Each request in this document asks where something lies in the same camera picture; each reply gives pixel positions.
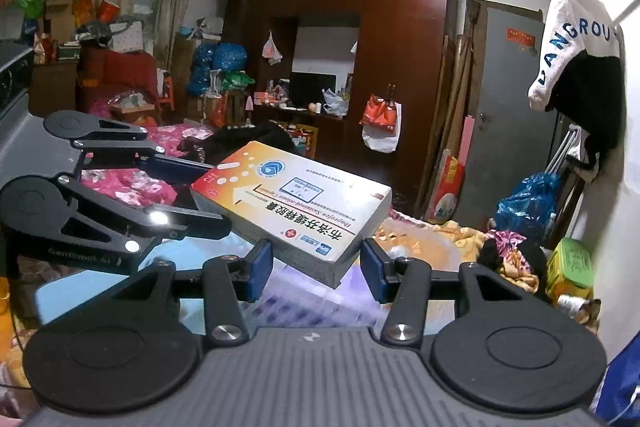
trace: ibuprofen box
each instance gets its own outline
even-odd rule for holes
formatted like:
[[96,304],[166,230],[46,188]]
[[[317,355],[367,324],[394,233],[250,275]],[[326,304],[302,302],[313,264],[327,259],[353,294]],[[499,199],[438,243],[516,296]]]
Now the ibuprofen box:
[[337,288],[360,244],[391,206],[391,188],[250,142],[191,185],[198,207],[221,213],[250,243]]

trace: red armchair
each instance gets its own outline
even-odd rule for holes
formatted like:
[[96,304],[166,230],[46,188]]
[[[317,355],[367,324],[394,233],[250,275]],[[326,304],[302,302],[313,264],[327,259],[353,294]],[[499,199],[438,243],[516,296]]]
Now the red armchair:
[[121,54],[102,48],[83,47],[77,106],[89,112],[98,100],[105,102],[128,90],[141,91],[156,105],[158,100],[157,63],[141,52]]

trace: gray door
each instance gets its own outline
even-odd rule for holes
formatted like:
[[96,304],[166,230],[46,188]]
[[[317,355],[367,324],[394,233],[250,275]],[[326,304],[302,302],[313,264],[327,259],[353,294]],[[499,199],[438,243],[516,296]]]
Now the gray door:
[[[556,112],[529,108],[527,93],[540,66],[544,24],[488,8],[482,86],[466,178],[453,219],[485,230],[498,202],[521,179],[544,171]],[[535,37],[535,45],[530,36]]]

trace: white and black jacket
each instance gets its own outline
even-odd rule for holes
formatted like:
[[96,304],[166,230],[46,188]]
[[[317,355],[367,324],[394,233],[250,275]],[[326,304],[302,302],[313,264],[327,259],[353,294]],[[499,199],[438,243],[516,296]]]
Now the white and black jacket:
[[531,108],[557,109],[587,131],[591,167],[618,143],[623,97],[620,45],[604,4],[551,0]]

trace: green plastic bag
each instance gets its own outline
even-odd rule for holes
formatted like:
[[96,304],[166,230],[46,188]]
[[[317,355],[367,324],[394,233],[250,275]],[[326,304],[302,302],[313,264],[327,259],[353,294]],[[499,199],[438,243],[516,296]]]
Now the green plastic bag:
[[15,0],[14,6],[22,8],[27,19],[39,19],[44,15],[44,0]]
[[246,89],[246,86],[255,84],[255,81],[242,71],[225,71],[222,74],[222,91],[231,89]]

